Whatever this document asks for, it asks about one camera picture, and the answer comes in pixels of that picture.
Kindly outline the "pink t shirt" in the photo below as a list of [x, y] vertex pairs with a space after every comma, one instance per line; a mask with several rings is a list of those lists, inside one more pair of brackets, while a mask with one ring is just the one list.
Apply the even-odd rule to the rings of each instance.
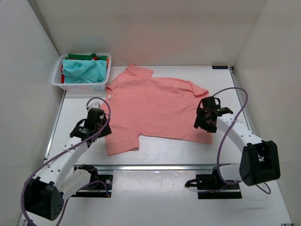
[[195, 129], [197, 106], [208, 90], [190, 81], [153, 77], [153, 71], [129, 65], [106, 86], [112, 133], [105, 137], [107, 155], [139, 148], [139, 136], [212, 144], [212, 134]]

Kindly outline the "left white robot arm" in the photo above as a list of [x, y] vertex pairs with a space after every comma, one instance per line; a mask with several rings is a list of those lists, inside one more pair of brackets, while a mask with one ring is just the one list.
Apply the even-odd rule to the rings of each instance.
[[76, 166], [76, 161], [98, 138], [111, 134], [110, 115], [100, 109], [91, 109], [87, 118], [80, 120], [70, 133], [64, 149], [44, 163], [25, 182], [21, 194], [21, 209], [30, 225], [29, 213], [61, 221], [68, 200], [79, 190], [102, 184], [109, 196], [107, 185], [99, 180], [93, 165]]

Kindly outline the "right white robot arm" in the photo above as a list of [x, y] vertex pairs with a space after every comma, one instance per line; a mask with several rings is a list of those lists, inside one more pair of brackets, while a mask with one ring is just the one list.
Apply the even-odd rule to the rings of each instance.
[[240, 163], [222, 165], [217, 162], [215, 171], [223, 183], [232, 185], [243, 182], [247, 186], [256, 186], [280, 178], [276, 143], [256, 136], [235, 119], [229, 108], [198, 107], [194, 127], [209, 133], [222, 131], [222, 140], [229, 138], [241, 152]]

